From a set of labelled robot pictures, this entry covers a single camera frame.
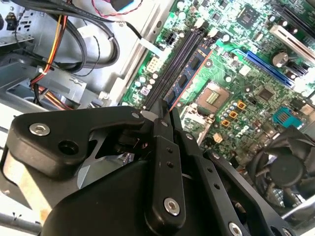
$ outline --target motherboard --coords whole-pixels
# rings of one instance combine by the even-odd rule
[[[178,0],[122,98],[163,98],[201,149],[241,165],[314,112],[315,9],[305,0]]]

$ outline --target blue pcie slot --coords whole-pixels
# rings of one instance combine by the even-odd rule
[[[258,67],[260,67],[261,69],[266,71],[271,76],[277,78],[281,83],[283,83],[287,87],[292,88],[294,86],[294,82],[292,80],[290,80],[287,76],[285,76],[281,72],[277,71],[273,66],[268,65],[267,63],[265,63],[262,59],[257,57],[251,51],[243,52],[240,49],[236,49],[236,52],[238,52],[239,54],[245,56],[252,63],[254,63]]]

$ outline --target metal panel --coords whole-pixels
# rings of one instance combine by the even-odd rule
[[[57,69],[49,72],[38,84],[76,103],[80,103],[83,92],[87,86],[87,83],[77,79],[75,76]]]

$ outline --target yellow wire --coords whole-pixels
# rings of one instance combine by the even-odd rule
[[[57,24],[57,28],[56,28],[56,33],[55,33],[55,40],[54,40],[54,44],[53,44],[53,47],[51,49],[51,53],[50,53],[50,56],[48,58],[48,63],[50,63],[50,60],[52,59],[53,55],[54,55],[54,49],[56,47],[56,44],[57,44],[57,39],[59,38],[59,34],[60,34],[60,22],[61,22],[61,19],[62,19],[62,15],[59,16],[58,18],[58,24]],[[48,69],[48,66],[49,64],[46,65],[44,71],[46,71]]]

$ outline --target ram slot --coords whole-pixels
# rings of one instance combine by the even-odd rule
[[[184,69],[177,77],[171,89],[167,92],[164,100],[167,101],[170,110],[174,108],[178,100],[181,98],[182,94],[189,86],[191,81],[199,73],[200,69],[203,67],[209,56],[211,55],[211,45],[216,42],[215,39],[205,40],[200,43],[198,48],[190,57],[188,63],[185,65]]]
[[[173,85],[174,81],[177,79],[178,74],[187,64],[187,61],[204,36],[205,32],[202,29],[195,29],[186,35],[184,41],[176,50],[177,54],[170,62],[163,75],[160,77],[158,83],[155,84],[154,88],[151,90],[144,104],[147,110],[152,107],[157,99],[163,98],[165,93],[170,89],[170,86]]]

